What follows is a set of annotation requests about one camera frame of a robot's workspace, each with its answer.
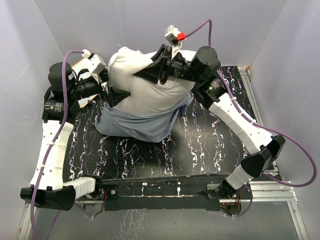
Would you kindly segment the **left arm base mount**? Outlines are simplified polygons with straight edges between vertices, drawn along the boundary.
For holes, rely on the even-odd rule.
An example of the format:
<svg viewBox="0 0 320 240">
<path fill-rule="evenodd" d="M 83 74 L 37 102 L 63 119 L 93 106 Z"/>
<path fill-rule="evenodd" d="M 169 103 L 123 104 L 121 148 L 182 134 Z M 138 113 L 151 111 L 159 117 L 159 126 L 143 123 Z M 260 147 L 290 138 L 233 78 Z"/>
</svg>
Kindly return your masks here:
<svg viewBox="0 0 320 240">
<path fill-rule="evenodd" d="M 107 205 L 119 199 L 119 186 L 116 184 L 102 184 L 94 192 L 86 193 L 74 202 L 74 205 L 91 220 L 102 214 Z"/>
</svg>

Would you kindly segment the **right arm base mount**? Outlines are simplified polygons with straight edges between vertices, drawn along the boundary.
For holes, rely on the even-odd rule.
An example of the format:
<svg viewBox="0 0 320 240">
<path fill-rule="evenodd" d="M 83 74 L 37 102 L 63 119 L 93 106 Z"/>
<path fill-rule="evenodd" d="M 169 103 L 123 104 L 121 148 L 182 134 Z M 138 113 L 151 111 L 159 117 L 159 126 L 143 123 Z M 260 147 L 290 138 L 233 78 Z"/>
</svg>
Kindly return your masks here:
<svg viewBox="0 0 320 240">
<path fill-rule="evenodd" d="M 196 195 L 204 196 L 208 200 L 232 199 L 235 197 L 235 201 L 230 203 L 230 206 L 237 206 L 241 202 L 243 196 L 242 189 L 246 189 L 249 192 L 249 204 L 243 212 L 240 211 L 239 213 L 231 213 L 227 208 L 220 207 L 225 217 L 230 217 L 234 220 L 235 218 L 239 218 L 246 214 L 252 206 L 253 192 L 249 183 L 246 183 L 239 189 L 233 189 L 226 180 L 223 180 L 221 184 L 218 184 L 214 188 L 209 189 L 208 186 L 206 186 L 205 190 L 197 191 Z"/>
</svg>

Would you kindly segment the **blue fish print pillowcase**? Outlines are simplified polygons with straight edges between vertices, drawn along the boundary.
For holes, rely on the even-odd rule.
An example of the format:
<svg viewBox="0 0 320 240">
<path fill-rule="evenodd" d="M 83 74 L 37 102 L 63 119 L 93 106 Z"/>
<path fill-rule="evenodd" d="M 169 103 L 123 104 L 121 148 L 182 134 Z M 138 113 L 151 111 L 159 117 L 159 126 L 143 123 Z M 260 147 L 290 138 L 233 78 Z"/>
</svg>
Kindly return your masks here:
<svg viewBox="0 0 320 240">
<path fill-rule="evenodd" d="M 104 103 L 100 121 L 93 125 L 100 134 L 105 136 L 132 137 L 144 142 L 159 143 L 171 133 L 176 119 L 183 116 L 193 99 L 193 93 L 188 92 L 172 108 L 147 115 L 126 113 Z"/>
</svg>

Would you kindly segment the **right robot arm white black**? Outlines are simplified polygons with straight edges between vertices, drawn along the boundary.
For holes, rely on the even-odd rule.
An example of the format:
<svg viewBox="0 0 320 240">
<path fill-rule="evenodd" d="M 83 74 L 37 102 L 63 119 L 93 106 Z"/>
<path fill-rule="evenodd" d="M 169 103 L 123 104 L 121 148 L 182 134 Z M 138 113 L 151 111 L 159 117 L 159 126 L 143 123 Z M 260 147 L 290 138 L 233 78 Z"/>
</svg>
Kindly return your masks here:
<svg viewBox="0 0 320 240">
<path fill-rule="evenodd" d="M 229 96 L 230 90 L 219 76 L 221 63 L 214 48 L 200 47 L 190 61 L 181 53 L 174 57 L 171 53 L 172 47 L 162 45 L 152 56 L 151 63 L 135 75 L 153 84 L 164 84 L 169 77 L 193 82 L 191 91 L 195 99 L 218 116 L 244 143 L 249 156 L 216 188 L 201 191 L 202 195 L 233 199 L 244 185 L 260 177 L 273 164 L 286 141 L 283 136 L 274 136 L 256 126 L 255 120 Z"/>
</svg>

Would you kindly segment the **white pillow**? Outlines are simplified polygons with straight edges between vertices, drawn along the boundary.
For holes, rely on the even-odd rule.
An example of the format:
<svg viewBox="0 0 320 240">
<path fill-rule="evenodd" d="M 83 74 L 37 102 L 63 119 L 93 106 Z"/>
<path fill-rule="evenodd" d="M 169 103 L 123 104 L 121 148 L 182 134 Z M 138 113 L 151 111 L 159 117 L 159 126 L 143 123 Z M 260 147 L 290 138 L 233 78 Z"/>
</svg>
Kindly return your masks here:
<svg viewBox="0 0 320 240">
<path fill-rule="evenodd" d="M 135 73 L 152 63 L 151 53 L 120 48 L 108 62 L 109 81 L 116 90 L 129 92 L 113 108 L 133 115 L 157 114 L 172 109 L 192 90 L 194 83 L 169 77 L 165 84 L 153 84 Z"/>
</svg>

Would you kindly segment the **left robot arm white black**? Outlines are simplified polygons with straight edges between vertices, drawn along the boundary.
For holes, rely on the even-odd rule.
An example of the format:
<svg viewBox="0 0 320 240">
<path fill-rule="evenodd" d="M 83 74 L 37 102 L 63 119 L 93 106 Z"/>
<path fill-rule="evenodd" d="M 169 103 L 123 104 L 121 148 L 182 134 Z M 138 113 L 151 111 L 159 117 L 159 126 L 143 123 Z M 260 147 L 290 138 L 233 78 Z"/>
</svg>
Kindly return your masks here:
<svg viewBox="0 0 320 240">
<path fill-rule="evenodd" d="M 95 175 L 63 181 L 68 140 L 80 111 L 78 100 L 101 93 L 101 84 L 93 77 L 79 80 L 70 64 L 62 62 L 49 68 L 48 80 L 39 158 L 29 186 L 20 190 L 20 198 L 32 207 L 53 210 L 69 211 L 82 197 L 102 200 L 106 211 L 124 209 L 117 184 L 104 183 Z"/>
</svg>

